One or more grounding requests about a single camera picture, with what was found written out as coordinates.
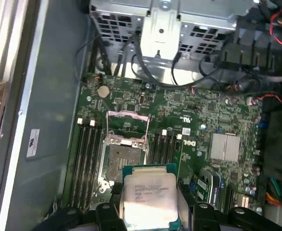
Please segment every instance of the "sticker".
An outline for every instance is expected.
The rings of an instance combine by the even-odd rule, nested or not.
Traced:
[[[190,136],[190,128],[183,128],[183,131],[181,133],[184,136]]]
[[[200,185],[204,190],[206,190],[206,184],[198,179],[198,185]]]
[[[128,159],[120,158],[117,168],[118,170],[122,170],[123,166],[127,166],[127,165],[128,165]]]
[[[37,143],[38,143],[39,129],[32,129],[30,140],[27,148],[27,157],[33,157],[36,155]]]
[[[202,193],[198,192],[198,197],[201,199],[201,200],[204,200],[204,196],[202,195]]]

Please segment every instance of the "black cable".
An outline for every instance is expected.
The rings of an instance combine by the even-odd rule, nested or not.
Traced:
[[[142,81],[144,82],[147,82],[147,83],[150,83],[150,84],[155,84],[157,86],[159,86],[160,88],[164,89],[164,90],[179,90],[179,89],[186,89],[188,87],[192,87],[192,86],[195,86],[201,82],[203,82],[204,80],[212,80],[213,78],[210,77],[210,75],[212,75],[213,73],[215,73],[217,70],[213,70],[211,73],[208,74],[208,76],[205,76],[203,77],[202,79],[199,79],[199,80],[196,80],[192,83],[188,83],[188,84],[184,84],[184,85],[170,85],[170,84],[165,84],[165,83],[161,83],[161,82],[158,82],[153,76],[151,79],[149,79],[148,77],[143,77],[143,76],[140,76],[138,75],[135,70],[133,69],[133,64],[134,64],[134,59],[137,55],[134,54],[131,58],[131,71],[132,73],[138,77],[139,79],[141,79]]]
[[[120,49],[119,53],[118,53],[118,58],[117,58],[117,65],[115,67],[114,70],[114,76],[118,75],[118,72],[120,70],[121,64],[122,64],[122,59],[123,59],[123,52],[124,49],[126,48],[126,46],[128,46],[129,44],[131,44],[133,42],[133,36],[131,36],[123,45],[123,47]]]
[[[250,75],[252,77],[257,77],[257,78],[263,78],[269,82],[275,82],[275,83],[280,83],[282,82],[282,76],[267,76],[267,75],[262,75],[260,73],[257,73],[251,69],[248,69],[247,67],[243,66],[242,67],[242,71],[247,74]]]
[[[103,69],[106,75],[112,75],[111,72],[111,64],[107,55],[107,50],[106,47],[104,45],[103,39],[101,37],[101,35],[99,35],[98,37],[98,46],[99,46],[99,50],[101,53],[101,59],[102,59],[102,63],[103,63]]]
[[[93,42],[95,39],[97,39],[100,35],[97,35],[95,36],[94,38],[92,39],[88,39],[81,47],[78,48],[78,50],[76,51],[76,54],[74,56],[74,59],[73,59],[73,68],[74,68],[74,72],[75,72],[75,78],[77,80],[78,83],[81,83],[83,85],[86,85],[85,82],[82,81],[82,79],[79,78],[79,73],[77,71],[77,60],[78,60],[78,56],[79,56],[79,53],[85,48],[87,47],[91,42]]]
[[[271,18],[271,12],[269,10],[269,8],[267,7],[267,3],[266,3],[266,0],[260,0],[260,3],[258,5],[258,8],[261,12],[261,14],[263,15],[263,17],[270,21],[270,18]]]
[[[171,76],[172,76],[172,79],[173,79],[173,82],[175,85],[178,85],[177,81],[175,80],[175,77],[174,77],[174,68],[175,68],[175,64],[179,61],[179,59],[181,58],[181,52],[177,52],[173,61],[172,61],[172,66],[171,66]]]
[[[155,85],[157,85],[157,86],[159,86],[159,87],[161,87],[165,90],[186,89],[188,87],[195,86],[199,83],[202,83],[203,81],[205,81],[207,79],[210,79],[211,76],[218,71],[218,68],[215,68],[213,71],[211,71],[207,76],[203,77],[202,79],[196,80],[192,83],[180,85],[180,86],[174,86],[174,85],[170,85],[170,84],[160,83],[152,76],[152,74],[147,69],[146,65],[144,64],[144,61],[143,61],[143,58],[142,58],[142,51],[141,51],[141,47],[140,47],[140,39],[139,39],[139,36],[137,34],[134,35],[134,44],[135,44],[135,49],[136,49],[136,55],[135,56],[137,57],[137,59],[139,61],[139,65],[141,66],[141,69],[143,70],[145,75],[148,77],[148,82],[154,83]],[[199,66],[201,65],[202,61],[206,57],[208,57],[208,55],[206,55],[202,58],[202,60],[199,62]]]

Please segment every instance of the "label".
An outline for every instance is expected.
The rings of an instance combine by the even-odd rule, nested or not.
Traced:
[[[133,230],[165,229],[178,219],[174,174],[145,172],[127,175],[124,187],[125,222],[138,227]]]
[[[118,170],[122,170],[123,166],[127,166],[127,165],[128,165],[128,159],[120,158],[117,168],[118,168]]]
[[[184,135],[184,136],[190,136],[190,131],[191,131],[191,129],[190,128],[183,128],[183,130],[182,130],[182,135]]]
[[[201,188],[203,188],[204,190],[206,190],[207,185],[206,185],[204,182],[202,182],[200,179],[198,179],[198,185],[200,185]]]
[[[204,196],[202,195],[202,193],[198,192],[198,197],[203,201],[204,200]]]
[[[37,143],[38,143],[39,129],[32,129],[29,144],[27,147],[27,157],[33,157],[36,155]]]

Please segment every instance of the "chipset heatsink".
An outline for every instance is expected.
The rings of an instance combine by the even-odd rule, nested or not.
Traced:
[[[213,133],[210,145],[210,158],[238,162],[241,138],[231,134]]]

